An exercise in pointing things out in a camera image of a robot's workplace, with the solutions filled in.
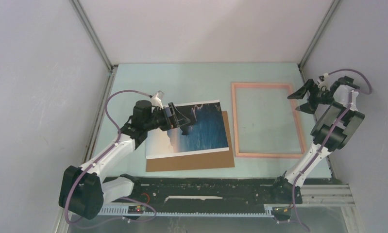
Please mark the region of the pink wooden picture frame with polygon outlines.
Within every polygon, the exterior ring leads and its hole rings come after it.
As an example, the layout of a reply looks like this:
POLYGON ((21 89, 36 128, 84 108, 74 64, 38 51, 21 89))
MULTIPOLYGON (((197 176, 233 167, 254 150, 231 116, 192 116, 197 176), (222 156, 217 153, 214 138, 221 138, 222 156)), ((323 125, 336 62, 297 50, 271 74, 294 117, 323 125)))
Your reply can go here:
POLYGON ((293 86, 289 83, 252 83, 252 82, 233 82, 231 84, 232 91, 232 110, 233 110, 233 129, 234 129, 234 142, 235 142, 235 154, 237 157, 255 157, 255 158, 300 158, 307 150, 306 138, 304 133, 304 125, 301 121, 300 114, 295 110, 297 102, 290 100, 293 109, 294 119, 298 124, 298 134, 302 152, 300 154, 260 154, 260 153, 241 153, 239 152, 238 145, 238 131, 236 122, 236 88, 237 87, 257 87, 257 88, 286 88, 288 95, 293 92, 293 86))

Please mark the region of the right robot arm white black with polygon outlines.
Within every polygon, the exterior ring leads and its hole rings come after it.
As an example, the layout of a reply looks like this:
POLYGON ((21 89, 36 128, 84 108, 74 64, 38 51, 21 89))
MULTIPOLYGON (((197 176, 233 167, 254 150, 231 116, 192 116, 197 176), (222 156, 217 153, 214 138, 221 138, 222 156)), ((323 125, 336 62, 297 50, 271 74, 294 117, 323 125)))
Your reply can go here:
POLYGON ((320 104, 328 105, 328 108, 310 133, 313 140, 308 151, 290 170, 275 180, 270 196, 277 203, 295 196, 313 168, 332 152, 342 149, 365 119, 365 115, 356 107, 360 87, 353 78, 341 77, 329 88, 309 79, 288 99, 299 100, 306 93, 309 94, 307 102, 296 107, 296 110, 314 114, 320 104))

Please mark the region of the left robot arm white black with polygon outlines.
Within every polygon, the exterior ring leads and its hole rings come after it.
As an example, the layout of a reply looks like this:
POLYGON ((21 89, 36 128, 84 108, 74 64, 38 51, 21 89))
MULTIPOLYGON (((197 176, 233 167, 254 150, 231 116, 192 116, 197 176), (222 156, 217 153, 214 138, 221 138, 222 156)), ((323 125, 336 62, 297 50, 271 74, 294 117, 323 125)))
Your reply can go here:
POLYGON ((148 100, 137 101, 132 115, 117 128, 118 135, 103 152, 81 166, 69 166, 64 171, 59 206, 64 209, 66 222, 74 224, 69 218, 70 212, 91 220, 104 204, 123 197, 129 202, 138 201, 141 188, 130 178, 120 176, 105 181, 110 169, 135 151, 146 140, 149 131, 180 128, 186 133, 195 121, 181 113, 172 102, 162 107, 154 106, 148 100))

